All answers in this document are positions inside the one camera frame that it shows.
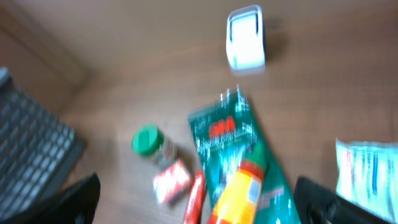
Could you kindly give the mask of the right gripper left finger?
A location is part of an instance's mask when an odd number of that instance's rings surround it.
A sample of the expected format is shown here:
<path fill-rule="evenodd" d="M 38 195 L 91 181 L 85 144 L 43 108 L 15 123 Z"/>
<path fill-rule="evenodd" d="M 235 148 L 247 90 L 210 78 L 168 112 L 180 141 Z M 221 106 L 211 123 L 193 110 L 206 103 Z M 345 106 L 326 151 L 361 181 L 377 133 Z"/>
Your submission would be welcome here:
<path fill-rule="evenodd" d="M 93 173 L 1 224 L 92 224 L 100 191 L 100 179 Z"/>

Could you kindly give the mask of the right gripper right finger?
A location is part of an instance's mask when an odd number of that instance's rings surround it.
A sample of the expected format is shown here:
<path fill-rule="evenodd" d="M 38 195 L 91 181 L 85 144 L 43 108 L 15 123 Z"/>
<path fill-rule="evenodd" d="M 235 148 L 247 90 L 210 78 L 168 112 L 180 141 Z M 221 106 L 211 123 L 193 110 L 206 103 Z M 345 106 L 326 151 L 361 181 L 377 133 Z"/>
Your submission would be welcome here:
<path fill-rule="evenodd" d="M 295 206 L 304 224 L 388 224 L 387 221 L 300 176 L 294 189 Z"/>

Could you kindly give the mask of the light blue wipes packet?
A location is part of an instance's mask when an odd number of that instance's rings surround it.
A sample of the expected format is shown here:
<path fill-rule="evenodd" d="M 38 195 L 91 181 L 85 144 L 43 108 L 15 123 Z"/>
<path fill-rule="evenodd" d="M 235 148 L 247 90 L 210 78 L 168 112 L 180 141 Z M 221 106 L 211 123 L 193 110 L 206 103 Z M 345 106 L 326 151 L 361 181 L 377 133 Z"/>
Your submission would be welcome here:
<path fill-rule="evenodd" d="M 336 140 L 336 193 L 345 200 L 397 223 L 397 143 Z"/>

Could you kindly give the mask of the red yellow sauce bottle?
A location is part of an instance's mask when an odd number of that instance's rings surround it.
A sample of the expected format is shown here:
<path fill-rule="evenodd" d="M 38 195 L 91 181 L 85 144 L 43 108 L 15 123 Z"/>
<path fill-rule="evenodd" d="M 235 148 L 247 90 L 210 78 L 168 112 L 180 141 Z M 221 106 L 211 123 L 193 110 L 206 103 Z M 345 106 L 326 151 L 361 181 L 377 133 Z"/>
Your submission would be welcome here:
<path fill-rule="evenodd" d="M 242 158 L 207 223 L 254 223 L 266 171 L 266 151 L 260 141 Z"/>

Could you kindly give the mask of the small red white packet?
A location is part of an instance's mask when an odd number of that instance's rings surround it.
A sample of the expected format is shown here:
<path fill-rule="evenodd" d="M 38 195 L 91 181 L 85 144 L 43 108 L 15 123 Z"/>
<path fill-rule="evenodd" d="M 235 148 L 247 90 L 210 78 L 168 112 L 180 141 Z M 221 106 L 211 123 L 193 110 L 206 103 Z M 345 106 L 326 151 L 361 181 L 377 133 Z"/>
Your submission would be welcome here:
<path fill-rule="evenodd" d="M 191 175 L 182 160 L 176 160 L 153 180 L 155 199 L 158 204 L 169 203 L 192 182 Z"/>

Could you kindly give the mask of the green lid Knorr jar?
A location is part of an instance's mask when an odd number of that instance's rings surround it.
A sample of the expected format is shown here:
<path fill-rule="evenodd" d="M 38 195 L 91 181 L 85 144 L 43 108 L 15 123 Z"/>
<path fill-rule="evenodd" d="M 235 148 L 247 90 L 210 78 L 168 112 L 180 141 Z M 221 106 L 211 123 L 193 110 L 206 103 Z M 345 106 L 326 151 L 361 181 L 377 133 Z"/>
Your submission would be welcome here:
<path fill-rule="evenodd" d="M 176 145 L 154 124 L 146 124 L 136 131 L 131 147 L 135 154 L 161 169 L 171 166 L 177 158 Z"/>

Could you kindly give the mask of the green 3M gloves packet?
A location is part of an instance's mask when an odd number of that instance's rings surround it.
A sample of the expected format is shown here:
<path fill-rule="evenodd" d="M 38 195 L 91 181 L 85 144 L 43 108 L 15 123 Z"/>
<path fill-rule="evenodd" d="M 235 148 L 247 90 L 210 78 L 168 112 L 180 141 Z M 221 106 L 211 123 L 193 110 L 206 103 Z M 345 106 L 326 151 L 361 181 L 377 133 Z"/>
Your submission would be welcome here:
<path fill-rule="evenodd" d="M 215 207 L 245 154 L 264 146 L 266 172 L 255 223 L 300 223 L 293 193 L 264 137 L 249 101 L 239 88 L 228 89 L 215 103 L 188 115 L 210 205 Z"/>

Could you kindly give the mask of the red stick packet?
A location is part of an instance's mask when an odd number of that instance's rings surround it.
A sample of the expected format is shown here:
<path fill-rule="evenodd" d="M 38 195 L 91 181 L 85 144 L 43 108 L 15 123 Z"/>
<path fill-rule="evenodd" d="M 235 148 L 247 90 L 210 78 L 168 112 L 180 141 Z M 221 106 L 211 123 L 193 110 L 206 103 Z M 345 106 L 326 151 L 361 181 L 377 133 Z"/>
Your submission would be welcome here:
<path fill-rule="evenodd" d="M 199 224 L 206 194 L 206 179 L 202 170 L 195 173 L 192 189 L 185 209 L 183 224 Z"/>

